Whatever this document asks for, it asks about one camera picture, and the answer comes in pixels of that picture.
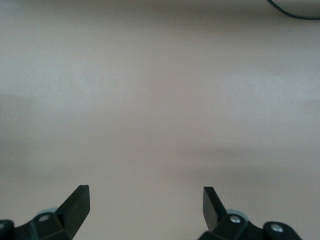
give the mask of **white surface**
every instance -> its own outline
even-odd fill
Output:
[[[1,1],[0,218],[89,184],[75,240],[196,240],[203,186],[318,239],[320,21],[260,1]]]

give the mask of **cable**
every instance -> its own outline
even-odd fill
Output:
[[[275,4],[274,1],[272,0],[266,0],[268,3],[270,3],[273,7],[275,7],[276,9],[278,9],[281,13],[291,17],[291,18],[294,18],[294,19],[302,19],[302,20],[320,20],[320,16],[315,16],[315,17],[309,17],[309,16],[299,16],[299,15],[294,15],[294,14],[291,14],[285,10],[283,10],[281,7],[279,7],[277,4]]]

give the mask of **beige tabletop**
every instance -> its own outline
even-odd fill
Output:
[[[320,21],[264,0],[0,1],[0,219],[89,185],[75,240],[197,240],[204,186],[320,236]]]

